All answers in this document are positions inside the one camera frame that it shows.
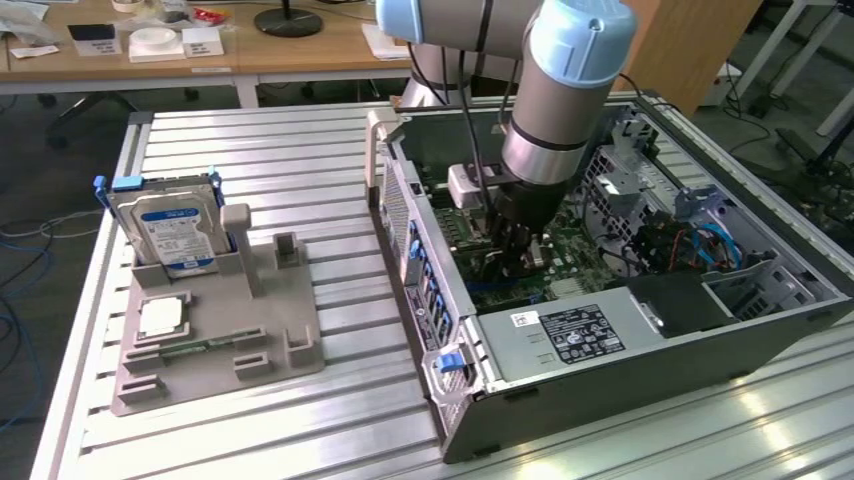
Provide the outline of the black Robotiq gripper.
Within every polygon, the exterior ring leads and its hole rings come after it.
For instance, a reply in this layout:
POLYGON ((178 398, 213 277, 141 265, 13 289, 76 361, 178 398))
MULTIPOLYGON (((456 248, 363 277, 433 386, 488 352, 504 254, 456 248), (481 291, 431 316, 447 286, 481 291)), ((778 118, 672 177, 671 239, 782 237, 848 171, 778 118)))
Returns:
POLYGON ((527 182, 504 183, 492 198, 493 214, 489 233, 497 235, 508 228, 543 233, 553 220, 568 190, 567 182, 536 185, 527 182))

